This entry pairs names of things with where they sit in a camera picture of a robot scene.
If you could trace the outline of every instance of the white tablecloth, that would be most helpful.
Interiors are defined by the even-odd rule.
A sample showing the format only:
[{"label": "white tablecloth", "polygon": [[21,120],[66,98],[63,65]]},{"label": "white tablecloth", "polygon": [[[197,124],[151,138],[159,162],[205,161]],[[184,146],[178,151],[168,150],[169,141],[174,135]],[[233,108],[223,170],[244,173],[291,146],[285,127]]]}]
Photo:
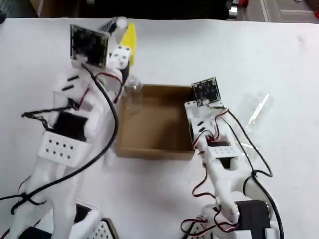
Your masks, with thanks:
[{"label": "white tablecloth", "polygon": [[[55,76],[70,68],[69,24],[103,19],[8,19],[0,26],[0,197],[15,194],[33,171],[43,131],[23,111],[52,106]],[[216,20],[135,20],[132,72],[143,83],[190,85],[218,79],[225,105],[240,114],[243,94],[274,99],[258,145],[274,171],[266,179],[287,239],[315,239],[319,221],[319,25]],[[180,222],[210,198],[192,197],[200,160],[147,161],[108,155],[87,170],[80,199],[98,205],[122,239],[180,238]],[[203,190],[213,191],[211,183]],[[16,202],[0,202],[0,232]]]}]

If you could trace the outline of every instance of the circuit board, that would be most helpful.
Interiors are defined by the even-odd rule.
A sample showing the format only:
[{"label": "circuit board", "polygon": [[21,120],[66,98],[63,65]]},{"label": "circuit board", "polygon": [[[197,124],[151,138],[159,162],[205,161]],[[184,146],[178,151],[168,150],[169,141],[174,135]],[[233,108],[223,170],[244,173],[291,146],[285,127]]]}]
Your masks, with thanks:
[{"label": "circuit board", "polygon": [[105,68],[108,35],[71,25],[71,59],[87,58],[87,64]]},{"label": "circuit board", "polygon": [[195,93],[197,106],[221,100],[216,77],[193,83],[191,86]]}]

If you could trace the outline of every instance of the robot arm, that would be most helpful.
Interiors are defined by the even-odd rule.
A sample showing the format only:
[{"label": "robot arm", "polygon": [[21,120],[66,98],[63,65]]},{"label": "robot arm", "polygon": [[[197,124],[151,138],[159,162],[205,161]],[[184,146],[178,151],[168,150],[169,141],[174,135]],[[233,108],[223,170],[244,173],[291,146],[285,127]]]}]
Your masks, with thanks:
[{"label": "robot arm", "polygon": [[[211,228],[219,239],[282,239],[273,223],[274,201],[252,177],[254,169],[221,118],[228,109],[221,101],[203,106],[197,106],[196,101],[186,102],[185,109],[193,146],[199,150],[215,188],[215,204],[206,205],[201,212],[203,228]],[[234,192],[242,193],[240,199],[235,199]]]},{"label": "robot arm", "polygon": [[[25,195],[30,199],[23,198],[23,203],[17,203],[18,208],[16,205],[13,207],[12,213],[15,216],[8,238],[31,238],[23,237],[23,233],[29,227],[34,228],[49,212],[52,214],[51,223],[54,224],[49,227],[53,229],[50,232],[52,239],[90,237],[88,233],[97,227],[101,219],[100,212],[92,210],[86,221],[74,224],[77,194],[83,179],[83,174],[76,172],[82,172],[85,166],[98,160],[113,142],[118,121],[111,102],[118,97],[118,88],[122,87],[123,79],[114,60],[101,69],[90,64],[83,65],[82,59],[77,57],[72,62],[75,69],[58,78],[53,92],[53,108],[66,108],[70,103],[73,107],[49,114],[50,127],[47,127],[42,136],[35,171],[25,187]],[[97,79],[96,75],[101,71],[106,76]],[[112,84],[113,78],[120,81],[120,85]],[[101,153],[94,157],[93,150],[105,136],[107,113],[110,109],[116,119],[114,134]]]}]

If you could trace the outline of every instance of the open cardboard box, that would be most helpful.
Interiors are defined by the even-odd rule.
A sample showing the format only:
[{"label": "open cardboard box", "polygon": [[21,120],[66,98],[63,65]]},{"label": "open cardboard box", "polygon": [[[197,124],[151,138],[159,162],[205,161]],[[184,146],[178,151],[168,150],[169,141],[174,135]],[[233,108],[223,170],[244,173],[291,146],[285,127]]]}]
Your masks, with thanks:
[{"label": "open cardboard box", "polygon": [[194,154],[184,104],[194,99],[191,87],[143,85],[142,107],[126,110],[122,97],[118,142],[120,157],[191,160]]}]

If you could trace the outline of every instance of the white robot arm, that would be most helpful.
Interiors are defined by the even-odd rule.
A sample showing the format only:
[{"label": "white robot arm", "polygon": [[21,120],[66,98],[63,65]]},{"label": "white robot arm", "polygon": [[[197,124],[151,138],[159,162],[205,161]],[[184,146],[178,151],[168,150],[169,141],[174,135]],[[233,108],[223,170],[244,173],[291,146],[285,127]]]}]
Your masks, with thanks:
[{"label": "white robot arm", "polygon": [[[237,118],[221,100],[202,106],[190,101],[185,103],[185,109],[193,146],[200,152],[206,173],[215,188],[212,196],[216,199],[214,204],[202,209],[199,219],[190,220],[198,223],[202,230],[195,230],[195,233],[190,230],[185,235],[203,238],[214,235],[219,239],[283,239],[276,204],[256,178],[257,173],[272,177],[272,172],[258,151],[269,173],[255,170],[246,152],[240,151],[239,140],[225,120],[226,114],[236,121]],[[241,192],[242,197],[235,200],[234,192]]]},{"label": "white robot arm", "polygon": [[[122,36],[113,34],[109,42],[112,42],[112,37]],[[129,63],[126,61],[118,67],[110,55],[121,48],[117,45],[114,49],[108,47],[109,59],[104,69],[85,64],[85,57],[77,56],[73,60],[75,69],[60,75],[54,88],[54,108],[48,123],[35,114],[50,110],[24,114],[41,120],[46,131],[42,136],[34,173],[22,187],[25,189],[24,196],[11,211],[14,220],[7,238],[45,238],[43,235],[23,234],[35,225],[46,228],[52,239],[86,239],[97,228],[102,216],[93,206],[85,219],[75,223],[79,204],[77,194],[83,179],[81,172],[103,156],[117,133],[118,119],[112,102],[119,97],[119,89],[123,85],[121,70],[128,68]],[[129,53],[130,50],[125,51],[127,59]],[[105,136],[103,132],[106,132],[110,109],[115,118],[115,129],[107,146],[95,156],[93,150]]]}]

